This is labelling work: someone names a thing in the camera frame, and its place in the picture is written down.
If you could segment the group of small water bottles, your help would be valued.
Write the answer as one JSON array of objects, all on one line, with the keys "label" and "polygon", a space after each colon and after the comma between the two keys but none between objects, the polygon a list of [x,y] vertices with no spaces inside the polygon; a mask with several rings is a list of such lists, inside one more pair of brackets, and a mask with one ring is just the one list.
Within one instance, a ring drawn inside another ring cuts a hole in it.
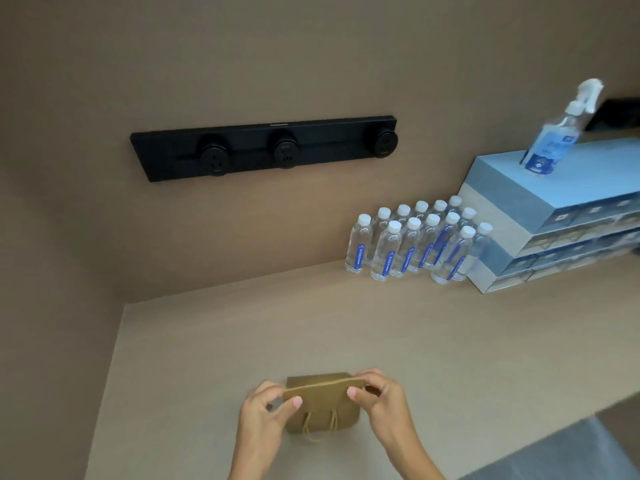
[{"label": "group of small water bottles", "polygon": [[360,214],[349,234],[347,272],[360,274],[368,266],[379,282],[424,270],[440,284],[469,279],[494,227],[480,221],[476,209],[460,207],[461,202],[453,195],[432,206],[418,201],[413,207],[401,204],[396,211],[380,207],[373,217]]}]

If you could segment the round black socket adapter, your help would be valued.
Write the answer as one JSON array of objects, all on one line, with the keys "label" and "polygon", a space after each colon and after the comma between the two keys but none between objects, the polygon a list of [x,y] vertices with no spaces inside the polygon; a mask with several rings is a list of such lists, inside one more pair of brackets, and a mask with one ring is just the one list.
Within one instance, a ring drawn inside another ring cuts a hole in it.
[{"label": "round black socket adapter", "polygon": [[205,136],[198,143],[198,159],[204,174],[221,177],[230,168],[230,151],[224,138]]},{"label": "round black socket adapter", "polygon": [[277,167],[291,169],[297,165],[300,147],[294,137],[283,134],[275,140],[272,154]]},{"label": "round black socket adapter", "polygon": [[383,159],[391,155],[397,148],[398,136],[390,128],[378,127],[367,137],[367,148],[375,158]]}]

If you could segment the black wall power track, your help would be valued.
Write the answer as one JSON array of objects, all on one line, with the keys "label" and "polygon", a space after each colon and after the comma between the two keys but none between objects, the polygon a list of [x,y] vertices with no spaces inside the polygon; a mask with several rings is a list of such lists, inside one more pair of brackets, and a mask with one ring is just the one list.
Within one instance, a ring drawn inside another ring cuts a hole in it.
[{"label": "black wall power track", "polygon": [[388,115],[136,132],[130,135],[130,142],[148,181],[157,183],[212,177],[203,173],[197,154],[205,136],[215,135],[228,143],[228,175],[278,169],[272,148],[283,134],[294,137],[300,147],[295,167],[373,159],[367,148],[371,131],[386,127],[396,132],[396,125],[397,119]]}]

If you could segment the small brown paper bag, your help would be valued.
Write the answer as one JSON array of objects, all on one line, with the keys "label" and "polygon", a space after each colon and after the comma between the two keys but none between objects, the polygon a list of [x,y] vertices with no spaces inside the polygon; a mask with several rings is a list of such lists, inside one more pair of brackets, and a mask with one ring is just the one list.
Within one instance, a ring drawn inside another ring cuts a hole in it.
[{"label": "small brown paper bag", "polygon": [[348,397],[348,389],[365,386],[364,378],[347,372],[288,377],[282,400],[300,397],[302,404],[287,421],[286,432],[314,440],[316,434],[353,427],[359,421],[361,408]]}]

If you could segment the person's right hand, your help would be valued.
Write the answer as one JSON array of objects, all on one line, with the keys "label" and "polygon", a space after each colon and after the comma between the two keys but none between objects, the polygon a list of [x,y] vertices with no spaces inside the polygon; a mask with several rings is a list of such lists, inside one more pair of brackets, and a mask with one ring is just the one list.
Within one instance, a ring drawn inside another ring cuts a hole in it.
[{"label": "person's right hand", "polygon": [[375,386],[382,393],[382,407],[379,412],[366,412],[372,431],[380,441],[385,437],[398,435],[401,431],[414,431],[414,423],[406,400],[404,389],[400,384],[379,369],[366,369],[356,372],[356,378],[365,380],[365,386]]}]

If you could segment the person's right forearm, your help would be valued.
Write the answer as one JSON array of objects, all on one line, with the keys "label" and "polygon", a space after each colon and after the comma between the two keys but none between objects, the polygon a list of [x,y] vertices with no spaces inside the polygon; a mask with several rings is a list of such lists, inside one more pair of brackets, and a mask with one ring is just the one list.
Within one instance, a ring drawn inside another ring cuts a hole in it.
[{"label": "person's right forearm", "polygon": [[446,480],[414,431],[401,431],[380,443],[403,480]]}]

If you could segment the grey fabric chair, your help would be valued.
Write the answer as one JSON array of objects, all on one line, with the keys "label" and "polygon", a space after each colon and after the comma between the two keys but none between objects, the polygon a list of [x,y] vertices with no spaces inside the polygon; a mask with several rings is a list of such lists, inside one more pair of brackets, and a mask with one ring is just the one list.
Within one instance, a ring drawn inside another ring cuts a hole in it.
[{"label": "grey fabric chair", "polygon": [[591,416],[459,480],[640,480],[640,468]]}]

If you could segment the person's left hand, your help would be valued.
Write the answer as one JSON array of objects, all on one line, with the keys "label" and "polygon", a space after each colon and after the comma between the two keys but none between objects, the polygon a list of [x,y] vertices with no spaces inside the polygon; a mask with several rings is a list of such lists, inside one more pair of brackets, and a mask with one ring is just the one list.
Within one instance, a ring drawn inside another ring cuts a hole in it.
[{"label": "person's left hand", "polygon": [[257,452],[276,457],[286,423],[273,420],[268,406],[283,398],[284,392],[283,385],[265,380],[248,393],[239,411],[234,456]]}]

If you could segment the clear spray bottle blue label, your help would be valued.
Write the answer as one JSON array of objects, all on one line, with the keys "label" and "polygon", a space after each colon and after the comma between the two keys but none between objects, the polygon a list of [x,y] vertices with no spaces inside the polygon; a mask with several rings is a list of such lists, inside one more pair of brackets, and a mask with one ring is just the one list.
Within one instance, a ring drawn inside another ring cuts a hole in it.
[{"label": "clear spray bottle blue label", "polygon": [[593,114],[604,88],[600,79],[588,79],[577,88],[577,94],[562,115],[546,122],[519,163],[529,175],[549,175],[557,163],[572,149],[583,132],[583,115]]}]

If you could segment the person's left forearm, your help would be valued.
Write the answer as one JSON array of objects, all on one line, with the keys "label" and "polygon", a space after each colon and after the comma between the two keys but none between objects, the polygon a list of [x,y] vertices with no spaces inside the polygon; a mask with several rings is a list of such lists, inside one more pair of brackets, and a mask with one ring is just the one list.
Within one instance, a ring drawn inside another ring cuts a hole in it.
[{"label": "person's left forearm", "polygon": [[234,456],[227,480],[264,480],[274,459],[257,452],[242,452]]}]

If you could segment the stack of blue tissue boxes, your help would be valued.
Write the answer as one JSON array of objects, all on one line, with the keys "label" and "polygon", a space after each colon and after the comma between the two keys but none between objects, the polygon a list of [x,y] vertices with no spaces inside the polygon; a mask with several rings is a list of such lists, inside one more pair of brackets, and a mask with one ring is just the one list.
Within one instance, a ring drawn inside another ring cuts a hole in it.
[{"label": "stack of blue tissue boxes", "polygon": [[577,144],[548,176],[523,154],[477,157],[458,192],[493,226],[468,274],[481,293],[640,255],[640,137]]}]

